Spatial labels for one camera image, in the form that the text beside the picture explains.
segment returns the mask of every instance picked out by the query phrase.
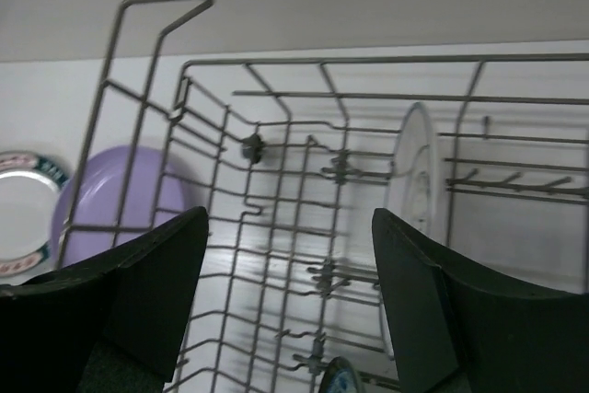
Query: rack tine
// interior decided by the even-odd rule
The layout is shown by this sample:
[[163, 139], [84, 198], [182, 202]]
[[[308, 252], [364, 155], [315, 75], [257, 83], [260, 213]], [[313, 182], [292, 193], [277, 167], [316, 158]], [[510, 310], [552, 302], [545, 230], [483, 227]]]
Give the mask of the rack tine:
[[346, 107], [343, 104], [343, 99], [338, 94], [335, 84], [333, 83], [333, 78], [329, 74], [327, 64], [319, 64], [319, 71], [321, 72], [321, 76], [327, 84], [329, 91], [335, 95], [335, 100], [338, 104], [338, 108], [340, 108], [341, 115], [343, 116], [343, 119], [346, 122], [346, 124], [348, 124], [350, 122], [350, 114], [348, 113], [348, 110], [346, 110]]
[[476, 177], [479, 174], [479, 168], [472, 168], [469, 173], [467, 175], [465, 175], [462, 179], [454, 179], [454, 180], [449, 180], [450, 183], [452, 184], [456, 184], [456, 183], [460, 183], [462, 181], [469, 181], [470, 179], [472, 179], [473, 177]]
[[520, 179], [524, 176], [523, 172], [514, 172], [512, 175], [510, 175], [509, 177], [507, 177], [506, 179], [504, 179], [502, 181], [502, 184], [507, 184], [507, 183], [511, 183], [512, 181], [515, 181], [517, 179]]
[[[201, 94], [203, 94], [209, 100], [211, 100], [214, 104], [216, 104], [217, 106], [219, 106], [223, 109], [225, 108], [225, 103], [219, 97], [217, 97], [210, 89], [206, 88], [201, 82], [197, 81], [194, 77], [187, 76], [187, 78], [189, 81], [188, 82], [189, 87], [194, 87], [197, 91], [199, 91]], [[254, 126], [257, 124], [256, 121], [252, 121], [252, 120], [245, 118], [243, 115], [241, 115], [236, 110], [229, 110], [229, 112], [231, 113], [231, 115], [233, 115], [236, 119], [238, 119], [242, 123], [249, 124], [251, 126]]]
[[189, 363], [190, 361], [191, 360], [188, 358], [182, 358], [176, 363], [176, 368], [182, 367], [182, 366], [186, 365], [187, 363]]
[[554, 179], [553, 181], [549, 181], [546, 184], [539, 186], [539, 188], [547, 191], [548, 193], [552, 193], [551, 190], [560, 186], [561, 184], [567, 184], [572, 182], [572, 177], [563, 177], [562, 179]]
[[266, 94], [270, 94], [274, 97], [274, 101], [276, 104], [284, 111], [286, 115], [286, 119], [290, 122], [293, 120], [293, 113], [291, 112], [290, 108], [286, 106], [283, 99], [281, 98], [280, 94], [276, 94], [274, 90], [271, 88], [270, 84], [264, 80], [264, 77], [260, 75], [257, 69], [253, 67], [252, 64], [244, 64], [243, 67], [248, 71], [251, 76], [256, 80], [256, 82], [264, 89]]

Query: metal wire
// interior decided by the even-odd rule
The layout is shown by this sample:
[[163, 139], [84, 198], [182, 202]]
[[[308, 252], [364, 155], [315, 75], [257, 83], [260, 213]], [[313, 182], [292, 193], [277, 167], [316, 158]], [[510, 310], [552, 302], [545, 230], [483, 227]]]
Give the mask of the metal wire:
[[[511, 97], [511, 96], [480, 96], [476, 94], [476, 87], [484, 75], [485, 66], [495, 63], [554, 63], [554, 62], [586, 62], [589, 61], [587, 53], [564, 53], [564, 54], [467, 54], [467, 55], [444, 55], [444, 56], [395, 56], [395, 57], [343, 57], [343, 58], [294, 58], [294, 59], [218, 59], [218, 60], [193, 60], [187, 61], [181, 68], [178, 77], [178, 83], [175, 91], [174, 100], [169, 108], [163, 107], [150, 99], [150, 94], [154, 82], [159, 53], [166, 36], [198, 16], [213, 4], [213, 0], [193, 0], [199, 4], [191, 9], [187, 14], [171, 22], [163, 28], [156, 37], [154, 49], [150, 59], [149, 68], [144, 81], [144, 87], [141, 92], [133, 91], [120, 81], [110, 78], [110, 68], [115, 55], [115, 50], [121, 33], [121, 26], [126, 9], [130, 6], [162, 3], [184, 0], [125, 0], [119, 7], [115, 16], [114, 25], [110, 34], [110, 42], [107, 49], [104, 64], [98, 81], [98, 90], [95, 96], [94, 105], [90, 112], [90, 119], [87, 127], [87, 134], [82, 146], [82, 154], [78, 163], [78, 170], [73, 181], [73, 198], [71, 210], [67, 221], [64, 224], [62, 234], [62, 246], [58, 265], [61, 267], [64, 258], [64, 252], [67, 248], [68, 239], [72, 232], [75, 231], [95, 231], [110, 232], [113, 235], [112, 244], [116, 244], [119, 233], [143, 233], [155, 225], [156, 214], [160, 212], [169, 212], [166, 208], [159, 207], [159, 196], [165, 177], [181, 179], [183, 182], [201, 190], [207, 190], [208, 200], [207, 209], [210, 219], [217, 225], [230, 225], [237, 229], [235, 241], [230, 244], [211, 244], [210, 250], [223, 251], [229, 257], [230, 264], [228, 270], [221, 272], [204, 273], [201, 279], [223, 279], [227, 280], [227, 293], [223, 308], [211, 309], [209, 311], [192, 315], [187, 324], [185, 339], [180, 351], [180, 361], [174, 381], [166, 388], [166, 392], [179, 391], [182, 386], [186, 386], [189, 381], [197, 378], [202, 374], [211, 374], [212, 381], [210, 391], [214, 392], [218, 386], [220, 378], [231, 382], [240, 391], [251, 391], [257, 393], [268, 393], [252, 385], [255, 378], [256, 370], [261, 373], [267, 373], [270, 376], [270, 392], [273, 392], [278, 385], [280, 376], [286, 376], [293, 371], [302, 372], [302, 368], [308, 371], [309, 391], [313, 392], [317, 383], [317, 378], [325, 370], [327, 362], [323, 354], [323, 344], [326, 341], [335, 342], [357, 349], [359, 351], [368, 351], [371, 353], [382, 353], [385, 358], [383, 347], [372, 345], [364, 340], [375, 337], [361, 336], [361, 340], [356, 340], [350, 336], [336, 335], [332, 327], [326, 324], [326, 311], [328, 303], [341, 302], [347, 304], [356, 304], [373, 309], [375, 315], [378, 311], [379, 303], [370, 296], [358, 295], [358, 292], [350, 290], [350, 285], [354, 287], [364, 284], [362, 287], [364, 293], [376, 295], [376, 291], [368, 288], [377, 287], [377, 274], [374, 269], [355, 267], [353, 264], [339, 262], [337, 249], [339, 239], [346, 238], [347, 232], [341, 222], [342, 192], [344, 186], [348, 183], [370, 186], [387, 186], [390, 180], [389, 161], [392, 159], [390, 152], [378, 152], [373, 149], [357, 148], [350, 142], [352, 134], [371, 134], [380, 137], [394, 137], [398, 134], [398, 128], [369, 127], [362, 125], [352, 125], [351, 120], [354, 117], [348, 106], [351, 100], [362, 99], [382, 99], [387, 102], [399, 100], [426, 100], [435, 102], [456, 102], [459, 103], [460, 111], [456, 116], [455, 129], [452, 132], [440, 133], [441, 137], [450, 138], [453, 143], [452, 157], [445, 161], [451, 166], [451, 176], [447, 182], [447, 189], [450, 191], [447, 219], [447, 244], [451, 243], [453, 233], [453, 223], [455, 220], [455, 206], [458, 194], [470, 194], [479, 197], [508, 198], [508, 199], [525, 199], [539, 202], [553, 202], [565, 204], [584, 205], [589, 214], [589, 199], [587, 187], [566, 188], [563, 184], [570, 182], [572, 179], [566, 174], [583, 174], [589, 176], [589, 164], [583, 167], [563, 166], [558, 164], [535, 164], [524, 162], [507, 162], [491, 161], [471, 158], [462, 158], [460, 155], [460, 143], [465, 139], [496, 140], [501, 142], [526, 142], [535, 144], [551, 144], [560, 146], [571, 144], [579, 145], [585, 148], [589, 145], [589, 140], [585, 138], [559, 138], [533, 135], [510, 135], [500, 133], [463, 133], [462, 126], [465, 116], [468, 113], [468, 107], [473, 102], [479, 103], [515, 103], [522, 105], [566, 105], [574, 107], [589, 106], [587, 98], [533, 98], [533, 97]], [[468, 64], [472, 66], [473, 71], [466, 87], [464, 96], [458, 95], [405, 95], [395, 93], [367, 93], [367, 92], [342, 92], [338, 90], [337, 82], [332, 73], [333, 65], [389, 65], [389, 64]], [[260, 66], [263, 65], [281, 65], [281, 66], [298, 66], [308, 65], [317, 69], [317, 76], [321, 79], [327, 92], [308, 92], [301, 90], [284, 90], [277, 91], [271, 86], [270, 80], [262, 75]], [[283, 116], [276, 121], [253, 121], [237, 110], [234, 110], [224, 103], [214, 91], [207, 88], [201, 82], [197, 75], [189, 70], [201, 66], [240, 66], [244, 73], [255, 84], [259, 85], [260, 90], [236, 90], [233, 95], [240, 97], [261, 97], [268, 98], [281, 110]], [[90, 156], [94, 135], [98, 128], [99, 115], [102, 107], [104, 95], [107, 90], [112, 90], [118, 95], [125, 97], [139, 104], [139, 110], [135, 115], [132, 125], [132, 143], [131, 153], [127, 159], [124, 180], [119, 200], [117, 201], [116, 219], [113, 225], [81, 225], [75, 222], [75, 211], [77, 201], [80, 196], [80, 188], [86, 170], [86, 163]], [[193, 93], [198, 93], [204, 100], [213, 103], [223, 112], [221, 121], [206, 115], [202, 108], [191, 104]], [[298, 119], [289, 106], [291, 99], [314, 98], [317, 100], [326, 100], [334, 102], [341, 116], [341, 121], [331, 120], [305, 120]], [[145, 117], [148, 113], [154, 113], [167, 122], [165, 133], [162, 134], [164, 141], [163, 159], [159, 165], [159, 175], [157, 178], [156, 196], [151, 206], [150, 224], [145, 227], [126, 227], [121, 225], [121, 218], [124, 211], [126, 191], [129, 186], [130, 177], [133, 170], [134, 152], [142, 132]], [[232, 121], [236, 121], [247, 126], [250, 133], [238, 133], [231, 126]], [[309, 133], [304, 143], [298, 143], [294, 140], [295, 130], [302, 127], [311, 131], [324, 132], [337, 135], [339, 141], [337, 145], [333, 142], [324, 143], [317, 133]], [[253, 162], [248, 162], [246, 166], [237, 164], [226, 158], [227, 144], [241, 145], [244, 137], [250, 136], [251, 133], [262, 134], [265, 130], [280, 129], [282, 131], [282, 140], [280, 142], [268, 144], [266, 147], [276, 148], [280, 152], [280, 161], [277, 168], [254, 166]], [[170, 173], [166, 171], [166, 164], [170, 151], [179, 147], [186, 152], [198, 156], [202, 161], [208, 161], [213, 164], [213, 173], [208, 180], [199, 180], [194, 177], [188, 177], [179, 173]], [[298, 168], [287, 168], [286, 158], [293, 151], [302, 151], [302, 161]], [[326, 167], [320, 171], [311, 170], [309, 167], [310, 156], [324, 156], [326, 158]], [[382, 170], [364, 170], [352, 167], [357, 159], [373, 158], [383, 163]], [[459, 166], [471, 165], [476, 166], [466, 174], [461, 171], [462, 178], [459, 177]], [[220, 169], [228, 168], [245, 178], [245, 185], [242, 191], [229, 189], [227, 183], [220, 179]], [[502, 168], [509, 169], [505, 177], [500, 180], [490, 181], [477, 178], [480, 168]], [[525, 182], [527, 171], [549, 171], [558, 172], [558, 176], [551, 181], [541, 185], [532, 185]], [[272, 177], [276, 179], [276, 187], [273, 194], [262, 195], [252, 189], [253, 177]], [[283, 182], [286, 178], [298, 179], [297, 194], [288, 197], [283, 194]], [[315, 196], [306, 197], [305, 188], [310, 184], [310, 180], [319, 180], [333, 189], [333, 197], [328, 201], [321, 201]], [[225, 195], [238, 198], [245, 206], [246, 210], [241, 212], [239, 217], [231, 217], [223, 214], [219, 209], [218, 196]], [[294, 205], [294, 221], [285, 223], [280, 221], [279, 207], [281, 203], [290, 203]], [[270, 206], [270, 219], [261, 215], [263, 210], [261, 204], [265, 203]], [[304, 226], [301, 222], [301, 211], [307, 207], [313, 206], [329, 210], [329, 221], [321, 227]], [[262, 248], [256, 249], [251, 245], [245, 244], [244, 229], [248, 226], [264, 228], [268, 230], [265, 244]], [[276, 238], [279, 233], [285, 232], [290, 236], [290, 245], [286, 250], [281, 250]], [[308, 251], [299, 250], [301, 243], [300, 237], [309, 235], [317, 238], [326, 238], [328, 248], [325, 253], [309, 253]], [[254, 277], [237, 274], [237, 259], [240, 256], [258, 257], [261, 265]], [[589, 290], [589, 231], [586, 234], [585, 257], [583, 263], [583, 289]], [[275, 260], [280, 261], [285, 268], [284, 285], [271, 283], [271, 263]], [[293, 272], [295, 265], [306, 266], [308, 283], [312, 284], [312, 290], [297, 290], [293, 288]], [[236, 313], [230, 310], [232, 299], [235, 299], [236, 282], [244, 282], [256, 287], [257, 305], [253, 317], [248, 318], [243, 312]], [[268, 289], [276, 290], [280, 294], [280, 307], [278, 309], [278, 326], [270, 326], [262, 321], [262, 311], [266, 300]], [[309, 324], [308, 327], [299, 330], [290, 330], [286, 328], [286, 318], [288, 314], [289, 300], [294, 299], [291, 296], [299, 296], [302, 299], [309, 297], [319, 300], [319, 310], [317, 320]], [[202, 341], [189, 344], [191, 330], [201, 323], [205, 318], [219, 317], [220, 330], [218, 336], [210, 337]], [[254, 331], [251, 336], [251, 348], [244, 348], [236, 345], [228, 339], [227, 322], [229, 319], [240, 321], [243, 324], [253, 326]], [[260, 350], [262, 342], [260, 332], [268, 331], [275, 335], [276, 339], [273, 347], [273, 357], [265, 356]], [[305, 338], [313, 340], [312, 346], [306, 354], [297, 353], [293, 356], [297, 364], [285, 364], [283, 361], [283, 351], [285, 349], [284, 340], [300, 340], [302, 345], [306, 342]], [[189, 358], [197, 354], [205, 346], [215, 346], [213, 366], [199, 367], [191, 373], [189, 370]], [[237, 352], [247, 357], [246, 373], [238, 375], [229, 373], [225, 368], [224, 355], [226, 349]], [[265, 368], [257, 367], [258, 363], [265, 364]], [[361, 373], [362, 379], [368, 384], [378, 385], [390, 390], [399, 391], [399, 383], [396, 379], [390, 379], [379, 374], [367, 372]]]

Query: purple plate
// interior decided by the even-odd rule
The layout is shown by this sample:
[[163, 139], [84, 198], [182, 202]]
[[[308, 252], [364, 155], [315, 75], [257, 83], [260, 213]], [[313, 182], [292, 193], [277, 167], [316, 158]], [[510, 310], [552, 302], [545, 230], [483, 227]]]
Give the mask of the purple plate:
[[[129, 146], [118, 146], [88, 159], [74, 215], [75, 224], [115, 225], [123, 176], [130, 152]], [[160, 151], [137, 146], [121, 226], [145, 229], [149, 227], [161, 161]], [[166, 172], [177, 174], [178, 165], [174, 165], [168, 159]], [[73, 187], [73, 181], [70, 180], [65, 185], [53, 212], [51, 247], [54, 257], [58, 254], [59, 239], [65, 217], [69, 212]], [[157, 207], [170, 212], [158, 211], [155, 225], [161, 225], [176, 214], [187, 210], [188, 199], [187, 189], [182, 181], [164, 177]], [[116, 245], [119, 246], [140, 235], [139, 233], [121, 233]], [[69, 266], [108, 250], [112, 239], [113, 234], [108, 232], [72, 232], [66, 245], [63, 266]]]

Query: white plate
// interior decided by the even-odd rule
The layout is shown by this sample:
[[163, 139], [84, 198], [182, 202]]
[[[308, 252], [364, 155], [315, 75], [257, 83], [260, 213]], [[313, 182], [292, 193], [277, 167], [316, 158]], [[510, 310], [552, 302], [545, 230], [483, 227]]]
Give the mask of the white plate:
[[14, 280], [49, 259], [53, 208], [66, 180], [64, 172], [45, 157], [29, 152], [0, 154], [0, 278]]
[[[442, 163], [437, 131], [424, 103], [413, 103], [401, 124], [393, 155], [393, 177], [389, 182], [385, 207], [428, 237], [434, 228], [438, 200], [443, 189]], [[387, 356], [393, 360], [387, 314], [380, 303], [380, 329]]]

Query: dishwasher rack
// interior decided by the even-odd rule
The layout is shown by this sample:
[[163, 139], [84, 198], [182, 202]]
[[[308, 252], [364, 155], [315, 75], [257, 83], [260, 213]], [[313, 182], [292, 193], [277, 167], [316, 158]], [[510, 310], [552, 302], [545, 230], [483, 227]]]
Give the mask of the dishwasher rack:
[[[125, 12], [129, 7], [141, 4], [166, 3], [176, 1], [197, 1], [198, 5], [187, 14], [171, 22], [159, 33], [156, 45], [150, 58], [147, 76], [144, 81], [144, 89], [136, 92], [123, 83], [114, 80], [110, 76], [111, 66], [115, 56], [115, 50], [121, 34], [121, 26]], [[137, 232], [136, 228], [121, 226], [121, 218], [125, 204], [127, 187], [131, 176], [134, 148], [140, 142], [141, 132], [144, 128], [146, 116], [156, 115], [166, 123], [166, 130], [160, 134], [164, 152], [164, 161], [161, 165], [161, 173], [158, 179], [158, 189], [152, 206], [152, 224], [144, 230], [153, 227], [156, 213], [166, 211], [158, 207], [158, 196], [162, 182], [166, 177], [181, 179], [191, 186], [206, 191], [204, 199], [209, 211], [212, 224], [231, 226], [236, 235], [230, 244], [216, 242], [217, 227], [212, 228], [212, 238], [209, 250], [211, 253], [218, 251], [229, 257], [228, 269], [222, 272], [203, 274], [199, 282], [197, 297], [201, 292], [202, 281], [209, 279], [223, 279], [227, 289], [223, 308], [205, 310], [194, 314], [187, 325], [186, 336], [180, 352], [177, 373], [166, 392], [193, 391], [184, 390], [184, 387], [195, 379], [208, 376], [207, 388], [200, 384], [198, 391], [220, 391], [220, 382], [228, 382], [233, 386], [231, 391], [268, 392], [281, 391], [277, 389], [281, 376], [288, 377], [294, 373], [304, 373], [304, 379], [308, 383], [308, 391], [313, 392], [317, 388], [318, 377], [327, 365], [325, 346], [330, 343], [347, 346], [371, 353], [375, 357], [386, 361], [382, 345], [369, 344], [366, 341], [355, 341], [349, 337], [342, 338], [330, 333], [326, 323], [326, 311], [329, 303], [338, 302], [345, 305], [355, 305], [361, 309], [370, 309], [377, 312], [378, 279], [375, 268], [370, 265], [356, 264], [352, 260], [343, 260], [338, 252], [340, 244], [338, 240], [345, 236], [345, 223], [342, 221], [342, 213], [347, 202], [344, 201], [344, 191], [351, 186], [361, 186], [362, 189], [375, 189], [375, 195], [382, 195], [392, 176], [392, 147], [394, 137], [398, 133], [397, 128], [374, 127], [368, 125], [356, 125], [351, 102], [372, 100], [373, 102], [399, 103], [401, 101], [427, 101], [438, 103], [455, 103], [458, 112], [454, 119], [454, 130], [439, 133], [443, 140], [447, 140], [451, 146], [450, 157], [445, 158], [449, 166], [449, 177], [446, 181], [448, 195], [445, 242], [447, 246], [453, 246], [453, 233], [455, 231], [456, 196], [458, 194], [474, 194], [487, 197], [500, 197], [510, 199], [524, 199], [542, 202], [554, 202], [564, 204], [580, 204], [587, 206], [587, 183], [583, 186], [564, 187], [573, 182], [572, 175], [580, 176], [585, 180], [589, 168], [570, 167], [547, 163], [530, 163], [524, 161], [495, 161], [462, 157], [462, 146], [468, 140], [481, 143], [488, 141], [530, 143], [530, 144], [554, 144], [556, 146], [573, 145], [585, 148], [589, 145], [587, 138], [569, 138], [559, 136], [529, 136], [513, 134], [497, 134], [492, 130], [492, 119], [485, 115], [482, 119], [482, 131], [464, 131], [465, 117], [469, 108], [475, 103], [479, 104], [515, 104], [515, 105], [558, 105], [570, 107], [589, 106], [586, 98], [528, 98], [511, 97], [505, 95], [482, 96], [477, 94], [477, 87], [485, 70], [492, 64], [518, 64], [518, 63], [561, 63], [561, 62], [587, 62], [589, 54], [586, 53], [542, 53], [542, 54], [474, 54], [474, 55], [435, 55], [435, 56], [393, 56], [393, 57], [322, 57], [322, 58], [268, 58], [268, 59], [216, 59], [216, 60], [188, 60], [179, 72], [175, 97], [170, 106], [164, 107], [151, 99], [155, 72], [164, 40], [168, 34], [189, 20], [200, 15], [213, 5], [214, 0], [125, 0], [121, 3], [115, 17], [114, 27], [110, 35], [106, 58], [99, 77], [98, 91], [91, 111], [86, 138], [83, 142], [77, 173], [75, 175], [73, 202], [76, 202], [80, 192], [81, 178], [84, 176], [86, 162], [90, 156], [95, 133], [100, 123], [100, 111], [107, 91], [114, 91], [119, 96], [138, 104], [138, 111], [133, 122], [133, 147], [127, 162], [125, 180], [121, 189], [117, 218], [112, 225], [78, 225], [72, 223], [75, 218], [76, 205], [72, 204], [70, 215], [64, 225], [62, 235], [62, 247], [58, 266], [64, 256], [68, 238], [75, 231], [101, 231], [112, 233], [112, 244], [117, 240], [117, 235], [124, 232]], [[464, 94], [394, 94], [385, 92], [342, 92], [335, 75], [334, 69], [340, 66], [390, 66], [403, 64], [463, 64], [470, 71], [468, 81], [465, 84]], [[191, 73], [194, 68], [201, 67], [236, 67], [241, 69], [250, 80], [251, 89], [239, 89], [232, 92], [233, 98], [256, 98], [267, 100], [278, 110], [280, 118], [271, 121], [257, 121], [245, 116], [241, 111], [224, 103], [213, 91], [208, 89], [201, 79]], [[262, 73], [266, 66], [283, 67], [286, 69], [298, 69], [307, 67], [314, 70], [323, 87], [317, 90], [276, 89], [272, 86], [271, 79]], [[199, 103], [206, 100], [207, 107], [193, 105], [192, 98], [199, 96]], [[293, 105], [288, 100], [300, 103], [302, 100], [326, 101], [335, 106], [339, 113], [337, 121], [324, 119], [297, 119], [293, 111]], [[216, 118], [205, 115], [205, 109], [215, 108]], [[232, 127], [241, 128], [239, 133]], [[300, 131], [306, 132], [302, 140]], [[269, 141], [267, 131], [279, 133], [277, 142]], [[323, 133], [329, 133], [329, 142], [323, 141]], [[371, 149], [358, 147], [352, 139], [356, 135], [375, 136], [390, 140], [388, 149]], [[211, 177], [209, 180], [199, 180], [190, 175], [177, 175], [165, 171], [168, 156], [175, 147], [185, 149], [196, 155], [202, 163], [210, 165]], [[241, 151], [243, 164], [238, 164], [233, 159], [228, 159], [226, 153], [231, 148]], [[264, 157], [269, 152], [276, 153], [277, 166], [270, 168], [264, 165]], [[311, 157], [322, 156], [320, 161], [324, 166], [313, 169]], [[376, 168], [363, 168], [358, 165], [378, 165]], [[511, 169], [508, 175], [499, 179], [477, 179], [483, 168]], [[222, 180], [222, 169], [231, 169], [238, 174], [244, 183], [242, 191], [230, 189], [228, 183]], [[560, 174], [555, 179], [544, 183], [521, 184], [520, 179], [527, 171], [549, 171]], [[254, 191], [253, 181], [262, 177], [262, 180], [271, 182], [273, 186], [269, 194]], [[296, 193], [286, 196], [283, 193], [285, 182], [296, 179]], [[315, 189], [326, 189], [332, 192], [329, 198], [316, 198], [314, 193], [307, 196], [306, 187], [309, 183], [318, 182]], [[221, 198], [233, 198], [239, 201], [245, 210], [237, 216], [231, 217], [218, 205]], [[372, 207], [382, 205], [382, 200], [370, 201]], [[282, 221], [281, 210], [285, 205], [292, 209], [291, 222]], [[302, 223], [303, 212], [307, 207], [315, 207], [325, 211], [323, 216], [316, 217], [319, 226], [304, 225]], [[263, 248], [246, 244], [245, 231], [249, 227], [263, 229], [266, 234]], [[286, 247], [275, 248], [274, 244], [284, 237]], [[298, 244], [303, 243], [302, 237], [319, 238], [325, 244], [325, 251], [313, 253], [312, 251], [300, 251]], [[589, 266], [587, 265], [587, 250], [589, 242], [585, 241], [583, 257], [583, 289], [588, 290]], [[239, 274], [237, 269], [240, 257], [252, 257], [259, 263], [256, 270], [257, 278]], [[282, 283], [278, 284], [272, 276], [272, 268], [280, 262]], [[295, 282], [295, 267], [299, 266], [306, 272], [310, 284], [310, 290], [299, 290], [300, 283]], [[257, 308], [252, 315], [236, 313], [232, 310], [232, 302], [239, 295], [235, 295], [234, 288], [238, 283], [251, 284], [250, 292], [254, 293]], [[269, 293], [278, 293], [279, 309], [277, 310], [277, 324], [270, 325], [266, 320], [264, 308], [269, 302]], [[318, 309], [317, 321], [308, 326], [308, 329], [292, 330], [287, 327], [287, 309], [289, 303], [295, 299], [316, 300], [313, 304]], [[218, 336], [205, 340], [192, 342], [191, 336], [199, 327], [199, 324], [207, 318], [217, 318], [220, 323]], [[231, 327], [229, 322], [238, 321], [252, 327], [251, 344], [243, 346], [230, 341], [227, 336]], [[260, 348], [266, 343], [261, 340], [261, 335], [269, 333], [274, 338], [271, 349], [266, 352]], [[296, 353], [292, 356], [291, 364], [284, 361], [285, 340], [306, 340], [308, 349], [306, 353]], [[213, 346], [214, 361], [200, 367], [192, 367], [192, 363], [198, 363], [198, 354], [205, 347]], [[241, 355], [245, 358], [245, 366], [241, 370], [226, 368], [224, 357], [226, 352]], [[255, 385], [258, 373], [267, 376], [267, 387]], [[361, 377], [369, 386], [381, 387], [388, 390], [400, 391], [398, 380], [394, 376], [373, 373], [369, 369], [361, 367]]]

